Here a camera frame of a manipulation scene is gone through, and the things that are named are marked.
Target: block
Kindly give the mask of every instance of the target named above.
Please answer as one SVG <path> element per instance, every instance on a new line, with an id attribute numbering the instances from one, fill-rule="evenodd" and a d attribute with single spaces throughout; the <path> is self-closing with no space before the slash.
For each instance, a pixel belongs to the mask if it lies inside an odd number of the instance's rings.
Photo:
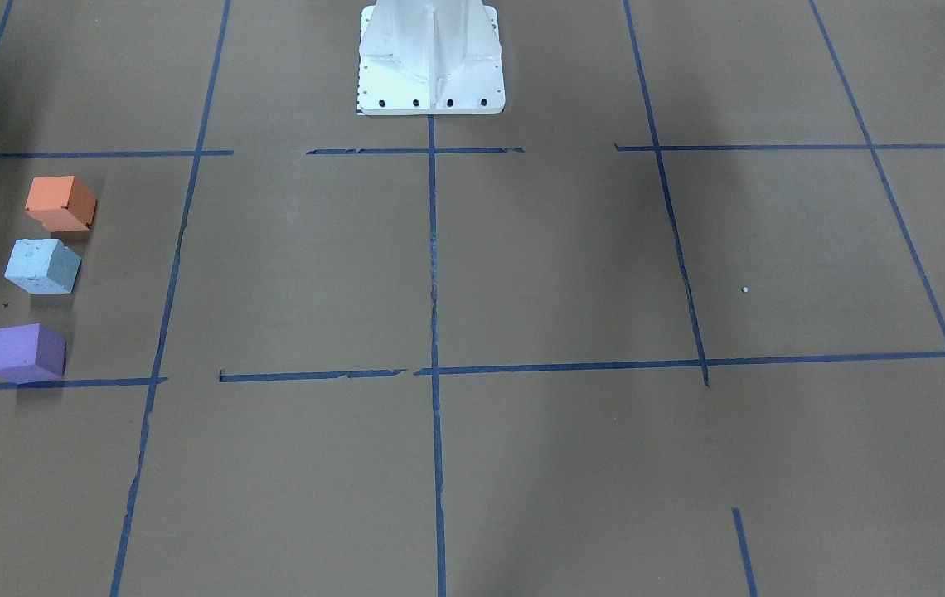
<path id="1" fill-rule="evenodd" d="M 75 177 L 37 177 L 30 184 L 27 215 L 51 233 L 87 231 L 93 225 L 97 197 Z"/>
<path id="2" fill-rule="evenodd" d="M 64 375 L 67 341 L 40 323 L 0 328 L 0 378 L 13 383 Z"/>
<path id="3" fill-rule="evenodd" d="M 55 238 L 15 241 L 5 277 L 29 294 L 69 294 L 82 258 Z"/>

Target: cube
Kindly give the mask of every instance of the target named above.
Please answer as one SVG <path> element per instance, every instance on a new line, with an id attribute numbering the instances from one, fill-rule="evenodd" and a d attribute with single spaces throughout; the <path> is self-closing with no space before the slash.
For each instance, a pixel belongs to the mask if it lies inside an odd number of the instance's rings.
<path id="1" fill-rule="evenodd" d="M 87 231 L 97 197 L 75 177 L 37 177 L 30 184 L 27 214 L 51 233 Z"/>
<path id="2" fill-rule="evenodd" d="M 15 241 L 6 279 L 29 294 L 69 294 L 82 258 L 55 238 Z"/>
<path id="3" fill-rule="evenodd" d="M 13 383 L 64 375 L 67 341 L 40 323 L 0 328 L 0 378 Z"/>

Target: cube top face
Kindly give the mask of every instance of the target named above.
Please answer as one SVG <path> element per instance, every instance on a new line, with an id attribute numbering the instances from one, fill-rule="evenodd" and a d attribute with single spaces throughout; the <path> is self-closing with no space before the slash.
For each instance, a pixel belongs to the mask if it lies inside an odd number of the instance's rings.
<path id="1" fill-rule="evenodd" d="M 29 294 L 70 294 L 81 262 L 56 239 L 21 239 L 12 246 L 5 277 Z"/>
<path id="2" fill-rule="evenodd" d="M 87 231 L 93 224 L 97 197 L 75 177 L 37 177 L 30 184 L 27 214 L 45 230 Z"/>
<path id="3" fill-rule="evenodd" d="M 0 377 L 13 383 L 63 377 L 66 341 L 40 323 L 0 328 Z"/>

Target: white metal bracket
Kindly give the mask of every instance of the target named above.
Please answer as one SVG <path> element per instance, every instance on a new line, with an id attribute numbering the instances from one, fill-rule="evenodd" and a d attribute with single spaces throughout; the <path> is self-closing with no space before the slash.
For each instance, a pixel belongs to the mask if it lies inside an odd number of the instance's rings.
<path id="1" fill-rule="evenodd" d="M 362 11 L 359 114 L 498 114 L 498 12 L 481 0 L 377 0 Z"/>

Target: gray floor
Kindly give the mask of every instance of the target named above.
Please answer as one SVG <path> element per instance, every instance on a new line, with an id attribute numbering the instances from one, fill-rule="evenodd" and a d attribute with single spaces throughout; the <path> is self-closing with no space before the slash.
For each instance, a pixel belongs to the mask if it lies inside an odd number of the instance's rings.
<path id="1" fill-rule="evenodd" d="M 494 0 L 434 121 L 364 3 L 0 0 L 0 596 L 945 596 L 945 0 Z"/>

